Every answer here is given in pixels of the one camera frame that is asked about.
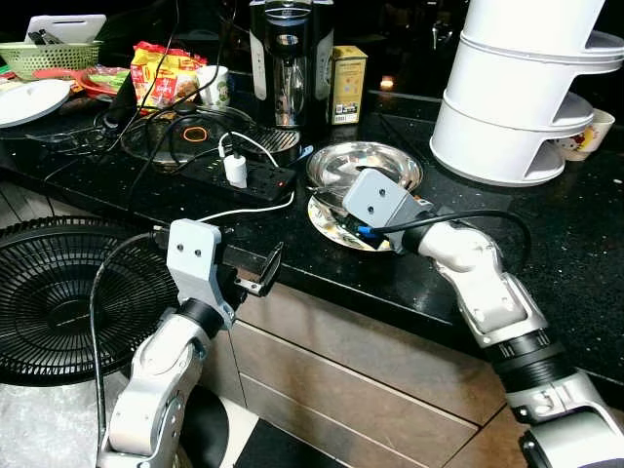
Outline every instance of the stainless steel plate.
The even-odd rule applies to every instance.
[[[340,213],[342,199],[360,172],[376,168],[407,191],[422,181],[420,165],[408,153],[374,141],[347,141],[317,151],[307,164],[314,196]]]

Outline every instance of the plug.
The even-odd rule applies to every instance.
[[[230,185],[247,188],[247,160],[244,156],[230,154],[223,160],[223,166]]]

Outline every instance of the white bowl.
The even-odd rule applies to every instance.
[[[429,145],[443,166],[461,176],[493,185],[530,186],[564,169],[563,157],[548,140],[577,131],[500,127],[469,117],[443,99]]]
[[[471,0],[464,34],[510,51],[581,53],[605,0]]]
[[[462,36],[445,98],[471,117],[525,130],[566,130],[588,125],[592,105],[567,90],[581,74],[616,70],[615,59],[519,57],[468,43]]]

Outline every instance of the kitchen counter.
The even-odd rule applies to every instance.
[[[416,189],[437,206],[453,210],[499,209],[521,215],[533,235],[531,259],[519,274],[571,360],[595,377],[608,401],[622,408],[624,394],[624,165],[613,131],[601,150],[584,163],[568,163],[564,173],[531,188],[491,187],[462,179],[435,162],[428,147],[438,103],[434,99],[370,94],[359,126],[332,129],[315,147],[350,139],[376,140],[404,149],[421,163],[424,179]],[[85,119],[46,117],[29,128],[76,128]],[[129,187],[142,160],[122,152],[99,164],[68,162],[37,143],[0,142],[2,177],[99,215],[135,222],[168,223],[240,208],[217,198],[202,184],[181,176],[148,171],[136,188],[134,213],[126,210]],[[413,255],[362,253],[336,245],[307,217],[304,163],[291,207],[264,214],[238,214],[217,223],[227,234],[225,260],[257,271],[272,248],[284,241],[281,283],[414,332],[446,346],[480,355],[455,305],[451,287],[429,262]],[[476,220],[500,245],[511,271],[520,259],[522,236],[504,220]]]

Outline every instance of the electric fan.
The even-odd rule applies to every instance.
[[[93,378],[89,295],[99,266],[136,227],[47,217],[0,230],[0,382],[49,386]],[[145,240],[115,256],[97,291],[103,372],[125,366],[177,288],[165,252]]]

